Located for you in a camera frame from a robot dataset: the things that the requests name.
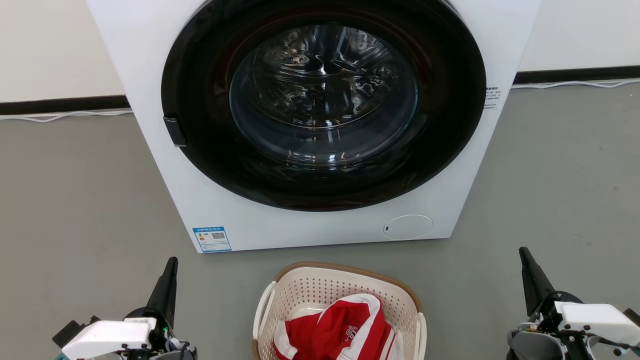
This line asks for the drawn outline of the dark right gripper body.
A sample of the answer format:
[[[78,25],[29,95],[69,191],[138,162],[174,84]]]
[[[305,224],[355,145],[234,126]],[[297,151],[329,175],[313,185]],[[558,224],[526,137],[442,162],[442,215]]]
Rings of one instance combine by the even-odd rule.
[[[586,330],[562,325],[556,301],[582,303],[566,291],[525,291],[528,321],[507,334],[508,360],[593,360]]]

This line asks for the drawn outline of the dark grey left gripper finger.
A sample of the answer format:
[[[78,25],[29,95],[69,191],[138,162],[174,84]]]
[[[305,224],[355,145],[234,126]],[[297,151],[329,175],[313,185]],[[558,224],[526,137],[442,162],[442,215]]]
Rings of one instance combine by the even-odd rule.
[[[161,316],[170,329],[174,327],[175,321],[178,266],[177,257],[170,257],[167,260],[164,271],[158,278],[145,307],[153,316]]]

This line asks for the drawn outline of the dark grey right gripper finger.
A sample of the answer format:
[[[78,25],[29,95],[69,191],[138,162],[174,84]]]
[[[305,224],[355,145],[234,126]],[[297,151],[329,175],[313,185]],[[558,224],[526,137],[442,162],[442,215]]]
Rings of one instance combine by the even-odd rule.
[[[523,292],[526,314],[532,316],[545,298],[555,292],[553,285],[525,246],[518,249],[521,262]]]

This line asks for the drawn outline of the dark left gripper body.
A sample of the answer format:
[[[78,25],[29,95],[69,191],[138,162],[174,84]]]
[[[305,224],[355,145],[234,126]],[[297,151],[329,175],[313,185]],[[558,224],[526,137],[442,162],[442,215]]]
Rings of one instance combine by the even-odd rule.
[[[197,360],[198,349],[176,337],[172,306],[145,306],[128,313],[125,322],[155,321],[147,336],[147,345],[124,347],[125,360]]]

